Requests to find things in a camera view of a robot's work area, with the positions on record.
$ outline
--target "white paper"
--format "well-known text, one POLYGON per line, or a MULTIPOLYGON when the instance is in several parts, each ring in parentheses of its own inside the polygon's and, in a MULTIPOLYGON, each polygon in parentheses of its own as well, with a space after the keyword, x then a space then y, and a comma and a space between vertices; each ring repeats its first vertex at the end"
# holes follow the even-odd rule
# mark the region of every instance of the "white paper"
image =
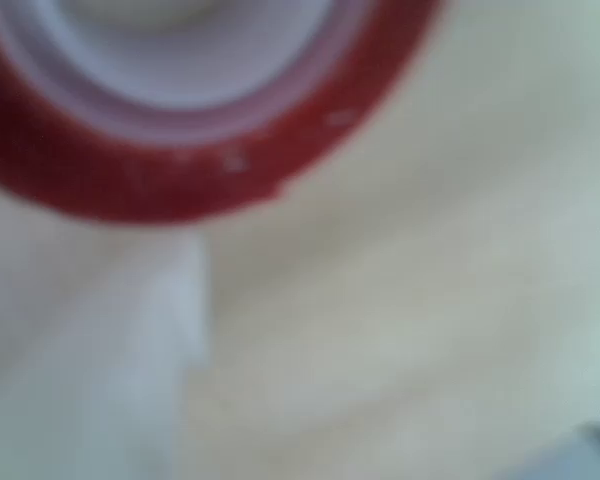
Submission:
POLYGON ((0 480, 168 480, 205 356, 191 229, 113 229, 0 194, 0 480))

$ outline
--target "red plastic rim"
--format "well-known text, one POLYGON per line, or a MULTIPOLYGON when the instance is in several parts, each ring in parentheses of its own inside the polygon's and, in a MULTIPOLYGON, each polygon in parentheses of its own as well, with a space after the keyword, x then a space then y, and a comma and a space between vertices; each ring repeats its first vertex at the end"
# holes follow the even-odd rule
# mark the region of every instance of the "red plastic rim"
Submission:
POLYGON ((0 186, 90 220, 194 221, 278 195, 373 110, 440 0, 379 0, 349 53, 292 110, 221 144, 147 148, 96 133, 31 91, 0 54, 0 186))

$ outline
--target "cream background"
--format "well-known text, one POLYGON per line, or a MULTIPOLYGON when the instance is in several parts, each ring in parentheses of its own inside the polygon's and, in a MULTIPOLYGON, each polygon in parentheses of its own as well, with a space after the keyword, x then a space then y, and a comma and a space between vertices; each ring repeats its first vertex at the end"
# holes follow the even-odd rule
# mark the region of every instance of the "cream background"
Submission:
POLYGON ((183 478, 517 464, 600 415, 600 0, 449 2, 374 122, 207 229, 183 478))

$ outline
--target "white surface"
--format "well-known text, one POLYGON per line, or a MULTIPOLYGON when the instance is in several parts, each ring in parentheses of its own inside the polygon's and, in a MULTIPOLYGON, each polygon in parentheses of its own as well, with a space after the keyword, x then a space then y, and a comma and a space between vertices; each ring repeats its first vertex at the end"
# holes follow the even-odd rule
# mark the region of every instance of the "white surface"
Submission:
POLYGON ((453 1, 282 203, 214 224, 212 480, 486 480, 600 415, 600 0, 453 1))
POLYGON ((0 196, 0 480, 173 478, 206 288, 190 229, 76 225, 0 196))

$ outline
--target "round container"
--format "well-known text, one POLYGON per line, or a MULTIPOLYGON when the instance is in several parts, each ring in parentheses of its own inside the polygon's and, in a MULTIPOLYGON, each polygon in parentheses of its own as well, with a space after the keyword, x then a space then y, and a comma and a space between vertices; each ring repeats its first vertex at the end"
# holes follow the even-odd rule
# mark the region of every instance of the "round container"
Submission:
POLYGON ((437 4, 225 1, 138 33, 0 0, 0 186, 125 223, 275 197, 367 117, 437 4))

